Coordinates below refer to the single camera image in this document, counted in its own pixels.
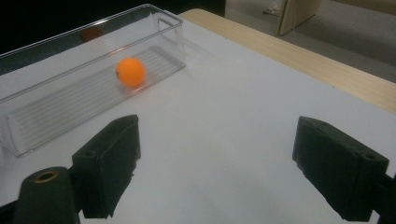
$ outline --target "transparent container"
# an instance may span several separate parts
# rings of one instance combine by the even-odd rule
[[[115,73],[125,57],[146,69],[135,88]],[[182,20],[143,5],[1,55],[0,64],[2,73],[53,73],[0,100],[0,146],[19,157],[182,69]]]

